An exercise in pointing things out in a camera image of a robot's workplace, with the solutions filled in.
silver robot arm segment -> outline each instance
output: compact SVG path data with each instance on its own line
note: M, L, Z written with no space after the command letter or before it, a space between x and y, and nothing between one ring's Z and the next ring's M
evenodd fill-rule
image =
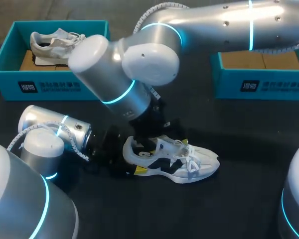
M136 29L156 24L173 27L182 38L183 51L284 52L299 45L299 0L249 0L190 9L167 6Z
M183 52L298 49L299 0L249 0L198 8L162 3L142 16L134 33L116 42L91 36L73 50L68 65L101 102L134 128L152 125L147 134L164 122L148 85L173 81Z

box logo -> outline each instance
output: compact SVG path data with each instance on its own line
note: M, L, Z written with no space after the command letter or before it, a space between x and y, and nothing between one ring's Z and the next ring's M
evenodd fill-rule
M240 88L241 92L256 92L259 86L259 81L243 81Z
M38 93L33 81L19 81L18 84L23 93Z

black and white sneaker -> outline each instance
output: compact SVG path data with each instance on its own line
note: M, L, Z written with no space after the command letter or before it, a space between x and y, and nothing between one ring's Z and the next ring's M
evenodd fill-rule
M123 157L127 163L146 169L140 176L163 175L175 183L192 183L212 175L219 167L218 155L209 149L184 144L163 135L151 139L156 144L155 151L139 151L138 143L130 136L123 147Z

black table surface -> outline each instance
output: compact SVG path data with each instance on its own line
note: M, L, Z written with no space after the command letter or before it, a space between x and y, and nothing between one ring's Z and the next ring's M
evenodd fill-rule
M289 163L299 147L299 102L220 100L213 97L209 56L181 61L177 79L157 87L168 119L181 118L189 142L220 156L219 171L178 185L160 176L118 179L77 167L66 190L77 206L79 239L277 238L276 212ZM22 111L38 105L91 123L128 124L99 101L6 102L0 94L0 144L17 134ZM80 160L67 154L72 169Z

white sneaker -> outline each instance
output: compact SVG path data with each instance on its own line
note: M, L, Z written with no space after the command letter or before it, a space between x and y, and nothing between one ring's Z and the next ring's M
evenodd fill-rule
M55 33L42 35L33 32L30 46L39 66L67 65L72 50L85 39L84 34L66 32L59 28Z
M123 146L125 161L147 170L140 176L163 175L175 183L192 183L209 177L219 167L218 155L208 149L185 145L165 135L153 141L156 143L154 153L136 155L133 148L137 142L133 136Z

